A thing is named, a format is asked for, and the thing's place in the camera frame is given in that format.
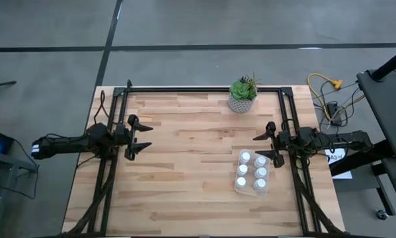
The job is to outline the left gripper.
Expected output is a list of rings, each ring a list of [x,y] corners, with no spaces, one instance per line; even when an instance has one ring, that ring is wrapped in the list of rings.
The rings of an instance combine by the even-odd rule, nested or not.
[[[140,124],[138,117],[134,114],[129,115],[128,124],[130,125],[130,129],[122,124],[116,126],[114,143],[119,146],[126,145],[127,148],[124,157],[130,161],[134,161],[136,154],[152,144],[151,142],[137,143],[136,131],[147,132],[153,130],[153,128]]]

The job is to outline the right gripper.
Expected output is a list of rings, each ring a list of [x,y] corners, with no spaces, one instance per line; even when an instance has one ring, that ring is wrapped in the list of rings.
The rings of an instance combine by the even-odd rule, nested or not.
[[[266,125],[266,132],[253,138],[253,140],[271,139],[271,150],[260,150],[255,151],[255,153],[270,158],[273,160],[274,167],[280,168],[284,165],[284,156],[280,154],[280,151],[287,151],[289,155],[297,158],[297,149],[292,143],[292,137],[289,131],[280,131],[276,136],[274,135],[275,131],[276,125],[273,121],[270,121]]]

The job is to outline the clear plastic basket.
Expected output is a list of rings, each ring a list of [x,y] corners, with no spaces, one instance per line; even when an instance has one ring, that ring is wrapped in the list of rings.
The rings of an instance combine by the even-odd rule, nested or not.
[[[248,166],[247,174],[245,174],[245,175],[243,176],[243,177],[246,178],[247,184],[246,184],[246,186],[245,186],[244,188],[241,188],[241,189],[235,188],[235,190],[236,190],[238,193],[246,194],[246,195],[249,195],[249,196],[256,196],[256,197],[263,197],[263,196],[266,196],[266,194],[268,193],[268,187],[269,187],[270,159],[266,157],[267,162],[266,162],[266,165],[264,166],[264,168],[265,168],[265,169],[267,170],[267,172],[268,172],[267,175],[266,175],[266,177],[264,178],[264,180],[266,181],[266,188],[265,188],[264,190],[255,190],[254,187],[253,187],[253,183],[254,183],[254,181],[256,181],[256,179],[257,179],[257,178],[255,177],[255,171],[256,171],[258,168],[256,168],[256,167],[254,166],[254,162],[255,162],[255,159],[256,159],[257,157],[262,156],[262,155],[256,154],[254,151],[251,151],[250,149],[242,149],[242,150],[240,150],[237,168],[238,168],[239,165],[241,165],[240,162],[239,162],[239,160],[240,160],[240,155],[241,155],[243,152],[249,152],[249,153],[251,154],[251,159],[250,159],[250,161],[246,164],[246,166]],[[237,175],[237,169],[236,169],[235,180],[236,180],[237,177],[239,177],[239,176]]]

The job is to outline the succulent in triangle-patterned pot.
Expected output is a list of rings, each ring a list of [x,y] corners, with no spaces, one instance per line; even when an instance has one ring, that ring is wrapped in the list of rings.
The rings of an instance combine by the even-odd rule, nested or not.
[[[229,88],[228,106],[236,113],[246,113],[253,107],[258,94],[260,79],[255,73],[236,80]]]

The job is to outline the black power strip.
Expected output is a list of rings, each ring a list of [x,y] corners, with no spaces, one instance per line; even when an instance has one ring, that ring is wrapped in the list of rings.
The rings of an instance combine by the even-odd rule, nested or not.
[[[340,115],[340,109],[337,102],[327,103],[327,114],[329,115],[329,124],[332,126],[341,126],[342,119]]]

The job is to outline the white paper sheet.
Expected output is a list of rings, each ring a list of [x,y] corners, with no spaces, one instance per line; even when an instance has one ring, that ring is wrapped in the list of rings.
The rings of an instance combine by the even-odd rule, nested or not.
[[[326,149],[325,155],[327,156],[328,164],[330,165],[333,164],[334,162],[344,159],[345,152],[346,152],[345,149],[342,148],[335,149],[334,152],[331,152],[329,149]],[[350,180],[350,179],[352,179],[352,173],[350,171],[333,176],[333,180]]]

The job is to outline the black side table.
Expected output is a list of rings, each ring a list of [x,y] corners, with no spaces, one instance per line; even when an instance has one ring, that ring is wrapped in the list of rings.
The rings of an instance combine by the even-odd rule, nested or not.
[[[396,55],[376,70],[357,74],[357,79],[385,139],[331,164],[331,173],[338,175],[379,161],[372,166],[373,174],[386,174],[396,193]]]

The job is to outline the black aluminium table frame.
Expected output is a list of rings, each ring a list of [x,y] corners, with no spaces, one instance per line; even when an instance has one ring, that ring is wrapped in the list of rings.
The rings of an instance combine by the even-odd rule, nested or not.
[[[263,197],[235,191],[242,149],[265,150],[258,135],[270,121],[280,124],[292,108],[280,105],[280,89],[263,86],[252,109],[232,112],[229,89],[134,87],[126,114],[149,132],[149,147],[134,161],[118,159],[106,226],[108,236],[277,236],[301,235],[289,163],[271,168]]]

